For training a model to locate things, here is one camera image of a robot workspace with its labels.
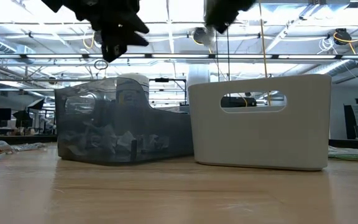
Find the table surface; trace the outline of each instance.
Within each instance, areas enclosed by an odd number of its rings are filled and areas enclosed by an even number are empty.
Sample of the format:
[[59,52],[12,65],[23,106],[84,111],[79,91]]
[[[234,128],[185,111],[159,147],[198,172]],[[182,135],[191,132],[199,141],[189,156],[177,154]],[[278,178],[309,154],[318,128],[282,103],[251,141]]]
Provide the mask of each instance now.
[[358,223],[358,162],[322,172],[192,157],[106,167],[62,161],[51,144],[0,161],[0,223]]

